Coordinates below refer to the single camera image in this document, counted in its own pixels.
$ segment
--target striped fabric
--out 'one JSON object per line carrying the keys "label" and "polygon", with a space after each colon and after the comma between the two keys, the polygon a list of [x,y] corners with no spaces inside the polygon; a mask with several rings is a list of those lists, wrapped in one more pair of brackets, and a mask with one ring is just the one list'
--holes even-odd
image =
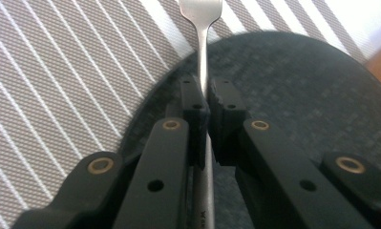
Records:
{"label": "striped fabric", "polygon": [[[366,61],[381,44],[335,2],[226,0],[209,42],[293,31]],[[148,91],[196,47],[177,0],[0,0],[0,228],[47,205],[81,158],[114,152]]]}

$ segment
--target brass screw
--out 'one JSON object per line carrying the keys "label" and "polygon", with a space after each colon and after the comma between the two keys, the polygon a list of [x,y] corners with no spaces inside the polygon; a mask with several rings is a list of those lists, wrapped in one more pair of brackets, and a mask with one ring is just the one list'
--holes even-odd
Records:
{"label": "brass screw", "polygon": [[339,156],[336,158],[336,164],[341,169],[353,174],[363,174],[366,172],[365,166],[360,161],[348,156]]}
{"label": "brass screw", "polygon": [[175,120],[167,120],[163,123],[163,128],[168,131],[177,130],[180,127],[180,123]]}
{"label": "brass screw", "polygon": [[270,127],[267,122],[263,122],[261,120],[253,121],[252,127],[259,131],[266,131]]}
{"label": "brass screw", "polygon": [[101,157],[90,162],[88,166],[88,171],[91,174],[99,175],[111,170],[113,166],[114,162],[112,159],[108,157]]}

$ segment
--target striped tablecloth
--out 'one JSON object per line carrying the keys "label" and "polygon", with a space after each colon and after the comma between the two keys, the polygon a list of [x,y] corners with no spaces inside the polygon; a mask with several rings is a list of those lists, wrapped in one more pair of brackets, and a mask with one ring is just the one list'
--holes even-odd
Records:
{"label": "striped tablecloth", "polygon": [[[209,42],[259,30],[365,62],[381,49],[381,0],[226,0]],[[196,46],[175,0],[0,0],[0,228],[48,204],[84,156],[115,152],[144,96]]]}

